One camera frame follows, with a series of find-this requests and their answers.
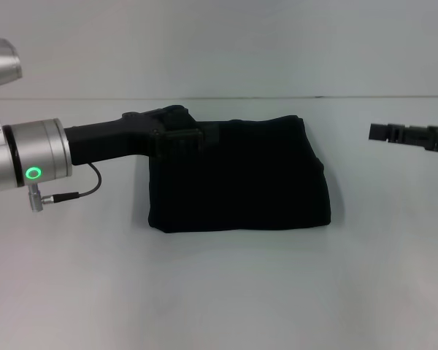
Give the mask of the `black shirt with white print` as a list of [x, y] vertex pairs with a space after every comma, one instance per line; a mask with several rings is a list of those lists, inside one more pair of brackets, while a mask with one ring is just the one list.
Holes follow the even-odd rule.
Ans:
[[152, 228], [292, 230], [331, 222], [324, 166], [300, 117], [201, 123], [218, 127], [217, 144], [198, 154], [150, 159]]

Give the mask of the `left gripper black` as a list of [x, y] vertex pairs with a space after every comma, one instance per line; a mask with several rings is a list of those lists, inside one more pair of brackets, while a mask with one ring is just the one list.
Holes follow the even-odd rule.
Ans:
[[74, 166], [129, 155], [183, 157], [219, 142], [218, 128], [198, 128], [188, 109], [181, 105], [143, 113], [126, 112], [117, 120], [64, 131]]

